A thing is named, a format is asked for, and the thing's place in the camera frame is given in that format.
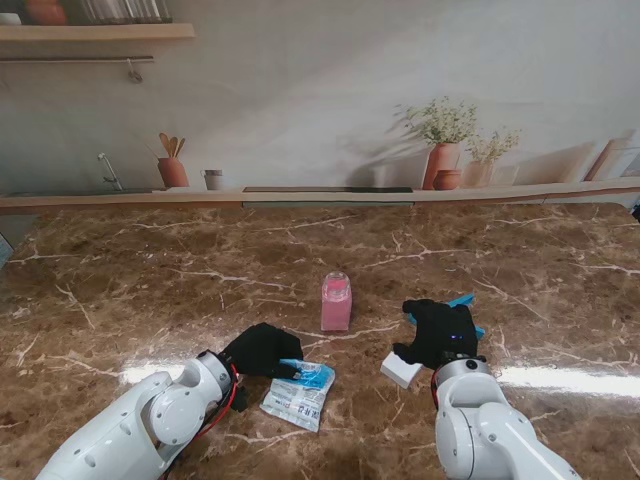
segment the pink cup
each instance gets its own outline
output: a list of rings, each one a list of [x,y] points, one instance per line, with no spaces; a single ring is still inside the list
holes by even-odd
[[[331,272],[322,285],[322,331],[349,330],[351,282],[342,272]]]

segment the faucet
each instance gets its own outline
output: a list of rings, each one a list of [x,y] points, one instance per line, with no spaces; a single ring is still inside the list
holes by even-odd
[[[107,178],[107,177],[102,177],[102,178],[104,178],[105,182],[110,183],[114,190],[117,190],[117,191],[121,192],[123,190],[122,184],[120,183],[120,180],[118,180],[118,176],[116,175],[116,172],[113,171],[113,167],[111,166],[111,162],[109,162],[109,159],[107,158],[107,156],[104,153],[99,153],[98,154],[98,161],[101,161],[101,160],[104,161],[104,163],[107,164],[107,168],[109,169],[109,173],[111,173],[111,178]]]

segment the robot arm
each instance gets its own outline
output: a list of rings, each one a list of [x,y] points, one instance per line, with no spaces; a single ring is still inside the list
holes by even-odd
[[[242,389],[237,388],[238,373],[299,375],[294,367],[280,363],[283,358],[303,359],[300,340],[260,323],[220,355],[206,351],[187,361],[175,381],[167,372],[154,373],[73,434],[36,480],[157,480],[229,407],[246,408]]]
[[[438,408],[436,446],[451,480],[579,480],[560,456],[536,438],[531,422],[509,405],[486,359],[466,306],[408,300],[416,320],[415,340],[394,344],[407,363],[435,372],[431,380]]]
[[[156,480],[203,427],[208,407],[230,401],[236,376],[211,352],[180,377],[150,375],[72,435],[36,480]]]
[[[438,457],[451,480],[580,479],[509,405],[483,357],[447,363],[432,384]]]

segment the white flowers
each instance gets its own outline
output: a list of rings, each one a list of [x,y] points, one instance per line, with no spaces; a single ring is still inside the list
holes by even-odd
[[[502,155],[520,143],[520,130],[502,129],[502,134],[493,132],[491,139],[483,140],[479,135],[469,138],[469,152],[474,162],[493,165]]]
[[[431,144],[460,143],[473,135],[476,106],[451,105],[449,97],[433,100],[424,108],[407,110],[407,127]]]

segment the plastic bag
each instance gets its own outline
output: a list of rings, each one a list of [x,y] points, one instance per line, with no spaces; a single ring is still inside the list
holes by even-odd
[[[273,379],[269,393],[260,408],[287,422],[317,432],[320,428],[320,413],[336,373],[333,369],[319,363],[301,360],[281,360],[280,362],[300,370],[301,378]]]

